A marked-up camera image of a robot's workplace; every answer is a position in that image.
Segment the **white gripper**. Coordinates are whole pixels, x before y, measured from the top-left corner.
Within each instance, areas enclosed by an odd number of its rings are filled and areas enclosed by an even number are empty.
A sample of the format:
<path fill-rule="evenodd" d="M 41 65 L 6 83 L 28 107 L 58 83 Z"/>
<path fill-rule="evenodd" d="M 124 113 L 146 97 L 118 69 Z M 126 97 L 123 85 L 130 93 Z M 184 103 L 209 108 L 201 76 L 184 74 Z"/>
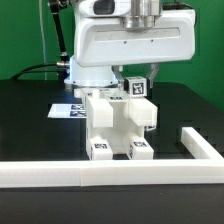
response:
<path fill-rule="evenodd" d="M 195 53 L 192 9 L 164 10 L 161 0 L 74 0 L 73 58 L 82 67 L 109 67 L 124 90 L 120 66 L 152 63 L 153 88 L 161 62 L 189 60 Z"/>

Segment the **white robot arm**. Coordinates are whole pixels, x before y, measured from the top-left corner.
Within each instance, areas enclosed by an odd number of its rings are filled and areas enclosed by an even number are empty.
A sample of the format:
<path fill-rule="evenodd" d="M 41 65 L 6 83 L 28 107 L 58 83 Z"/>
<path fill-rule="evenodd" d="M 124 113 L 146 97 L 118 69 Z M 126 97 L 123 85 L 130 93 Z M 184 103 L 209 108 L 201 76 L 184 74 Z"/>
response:
<path fill-rule="evenodd" d="M 196 11 L 162 0 L 70 0 L 75 16 L 69 84 L 123 83 L 120 68 L 185 61 L 195 53 Z"/>

